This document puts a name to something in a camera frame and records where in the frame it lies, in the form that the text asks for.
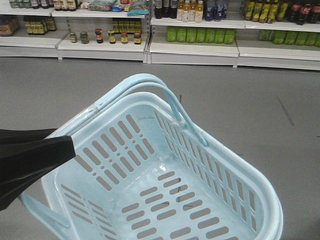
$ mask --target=jar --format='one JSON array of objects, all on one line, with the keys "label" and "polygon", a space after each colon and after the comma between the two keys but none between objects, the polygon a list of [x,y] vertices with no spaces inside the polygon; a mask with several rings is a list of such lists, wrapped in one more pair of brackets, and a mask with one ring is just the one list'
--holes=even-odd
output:
[{"label": "jar", "polygon": [[129,41],[128,41],[128,35],[127,33],[124,31],[121,33],[121,43],[122,44],[127,44]]},{"label": "jar", "polygon": [[71,40],[71,43],[73,44],[78,42],[77,35],[74,31],[70,32],[70,40]]},{"label": "jar", "polygon": [[88,33],[86,31],[82,31],[80,33],[80,39],[81,39],[81,43],[82,44],[88,44],[89,43],[89,36]]},{"label": "jar", "polygon": [[134,39],[134,44],[136,45],[141,44],[141,33],[135,32],[133,35],[133,39]]},{"label": "jar", "polygon": [[104,42],[101,28],[95,30],[96,42],[102,44]]},{"label": "jar", "polygon": [[108,35],[109,35],[109,43],[115,44],[116,43],[115,31],[113,30],[108,31]]}]

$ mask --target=green packaged drink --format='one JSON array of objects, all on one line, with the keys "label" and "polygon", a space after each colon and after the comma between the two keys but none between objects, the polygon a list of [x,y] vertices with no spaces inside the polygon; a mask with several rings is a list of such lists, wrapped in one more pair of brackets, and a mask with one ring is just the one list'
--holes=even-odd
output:
[{"label": "green packaged drink", "polygon": [[218,28],[215,31],[214,42],[216,44],[223,44],[225,41],[226,30],[224,28]]},{"label": "green packaged drink", "polygon": [[284,30],[275,30],[274,31],[274,38],[273,38],[273,43],[274,44],[283,44],[285,41],[287,35],[287,31]]},{"label": "green packaged drink", "polygon": [[293,45],[296,42],[298,32],[297,31],[287,31],[284,44]]},{"label": "green packaged drink", "polygon": [[214,28],[208,27],[205,31],[205,42],[213,43],[215,41],[216,30]]},{"label": "green packaged drink", "polygon": [[186,42],[195,43],[197,37],[197,29],[195,27],[188,27],[186,29]]},{"label": "green packaged drink", "polygon": [[318,37],[316,38],[314,45],[315,45],[316,47],[320,47],[320,34],[319,34]]},{"label": "green packaged drink", "polygon": [[305,40],[304,45],[306,46],[314,46],[316,43],[316,40],[318,38],[319,33],[317,32],[309,32],[308,37]]},{"label": "green packaged drink", "polygon": [[258,39],[260,41],[268,41],[270,36],[271,30],[268,29],[261,29],[259,32]]},{"label": "green packaged drink", "polygon": [[187,37],[187,29],[183,26],[179,26],[176,30],[176,41],[184,43]]},{"label": "green packaged drink", "polygon": [[168,26],[166,40],[168,42],[175,42],[177,40],[177,28],[175,26]]},{"label": "green packaged drink", "polygon": [[236,30],[226,29],[224,35],[224,44],[232,44],[235,41]]},{"label": "green packaged drink", "polygon": [[197,27],[196,30],[196,42],[204,43],[206,39],[206,29],[204,27]]},{"label": "green packaged drink", "polygon": [[294,44],[295,45],[305,45],[306,43],[306,40],[307,40],[307,37],[308,37],[308,32],[306,31],[299,31],[297,36],[296,36],[296,39],[295,39],[295,42]]}]

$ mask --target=light blue plastic basket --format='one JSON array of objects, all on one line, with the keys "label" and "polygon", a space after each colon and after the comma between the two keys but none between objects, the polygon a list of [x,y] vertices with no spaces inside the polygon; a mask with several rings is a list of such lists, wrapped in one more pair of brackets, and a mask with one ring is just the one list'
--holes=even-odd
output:
[{"label": "light blue plastic basket", "polygon": [[[169,104],[149,92],[164,91]],[[125,79],[50,137],[76,157],[42,178],[49,207],[23,204],[61,240],[279,240],[269,181],[196,126],[157,77]]]}]

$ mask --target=store shelf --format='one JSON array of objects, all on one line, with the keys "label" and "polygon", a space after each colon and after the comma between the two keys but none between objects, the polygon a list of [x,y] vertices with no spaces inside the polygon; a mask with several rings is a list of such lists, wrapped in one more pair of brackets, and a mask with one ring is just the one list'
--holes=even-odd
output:
[{"label": "store shelf", "polygon": [[77,9],[76,11],[56,11],[52,12],[53,17],[77,17],[77,18],[130,18],[144,19],[145,15],[128,16],[127,12],[113,11],[91,11],[88,9]]},{"label": "store shelf", "polygon": [[320,47],[237,40],[238,66],[320,70]]},{"label": "store shelf", "polygon": [[245,23],[242,20],[241,15],[235,11],[229,11],[227,13],[227,18],[221,21],[205,21],[202,22],[183,22],[181,20],[172,19],[170,17],[163,17],[161,19],[156,19],[153,17],[151,19],[152,26],[179,26],[179,27],[198,27],[198,28],[226,28],[226,29],[244,29]]},{"label": "store shelf", "polygon": [[235,65],[236,43],[167,42],[165,34],[154,35],[149,46],[149,63],[191,65]]},{"label": "store shelf", "polygon": [[0,2],[0,15],[51,16],[54,8],[11,8],[7,0]]},{"label": "store shelf", "polygon": [[285,31],[300,31],[300,32],[320,32],[320,23],[305,23],[298,25],[295,22],[289,21],[275,21],[271,24],[260,23],[253,21],[244,21],[246,29],[272,29],[272,30],[285,30]]},{"label": "store shelf", "polygon": [[89,33],[90,42],[82,44],[80,40],[72,43],[69,36],[58,45],[59,57],[62,58],[89,58],[89,59],[117,59],[145,61],[145,47],[147,36],[142,36],[141,44],[134,44],[134,36],[128,35],[129,43],[122,44],[120,35],[116,35],[116,43],[110,44],[108,37],[103,43],[96,42],[94,33]]}]

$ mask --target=gray floor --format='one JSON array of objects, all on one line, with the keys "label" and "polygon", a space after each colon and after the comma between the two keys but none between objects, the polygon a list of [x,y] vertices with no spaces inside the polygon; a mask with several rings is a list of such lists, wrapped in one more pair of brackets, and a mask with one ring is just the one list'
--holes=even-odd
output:
[{"label": "gray floor", "polygon": [[[0,57],[0,128],[57,128],[135,73],[164,80],[196,124],[270,180],[283,240],[320,240],[320,72]],[[39,182],[28,191],[45,199]],[[0,239],[57,237],[15,200]]]}]

